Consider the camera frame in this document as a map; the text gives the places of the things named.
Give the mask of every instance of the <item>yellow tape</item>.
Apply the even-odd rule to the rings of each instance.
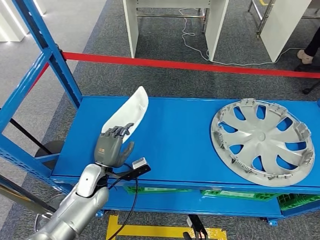
[[[122,225],[118,224],[118,215],[110,215],[106,230],[106,239],[108,240],[115,233]],[[209,239],[227,240],[226,231],[221,228],[206,228]],[[192,238],[195,238],[192,229],[189,227],[177,226],[143,226],[143,225],[126,225],[118,236],[139,236],[139,237],[158,237],[158,238],[183,238],[184,232],[188,232]]]
[[[260,3],[261,4],[261,5],[263,5],[263,6],[266,6],[266,5],[268,5],[269,3],[265,3],[265,1],[263,1],[263,0],[260,0]]]

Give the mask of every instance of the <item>white curved piece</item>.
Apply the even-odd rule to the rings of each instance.
[[[105,133],[108,129],[112,129],[115,126],[125,127],[127,124],[134,123],[134,125],[129,129],[130,135],[125,135],[123,138],[125,143],[141,122],[147,110],[148,104],[147,93],[143,86],[140,86],[135,93],[106,121],[102,127],[101,133]]]
[[[315,161],[307,126],[275,103],[246,98],[226,105],[213,118],[211,134],[226,165],[259,185],[294,185]]]

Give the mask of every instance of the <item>shoe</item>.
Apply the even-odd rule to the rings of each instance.
[[[297,53],[297,57],[298,59],[301,60],[302,64],[305,64],[305,65],[312,64],[312,63],[312,59],[313,59],[312,56],[309,56],[309,55],[306,54],[305,51],[303,50],[303,49],[299,50]]]

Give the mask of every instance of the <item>robotic arm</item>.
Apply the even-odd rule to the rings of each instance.
[[[63,199],[50,221],[28,240],[73,240],[80,235],[98,210],[105,205],[109,195],[109,176],[130,181],[150,171],[144,158],[132,164],[132,169],[120,174],[112,168],[122,166],[134,149],[134,143],[121,152],[123,138],[129,135],[129,128],[115,126],[101,133],[94,150],[95,163],[85,168],[79,181]]]

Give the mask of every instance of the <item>black pants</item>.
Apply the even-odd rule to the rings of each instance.
[[[312,41],[307,46],[304,52],[309,56],[314,57],[320,47],[320,27],[313,36]]]

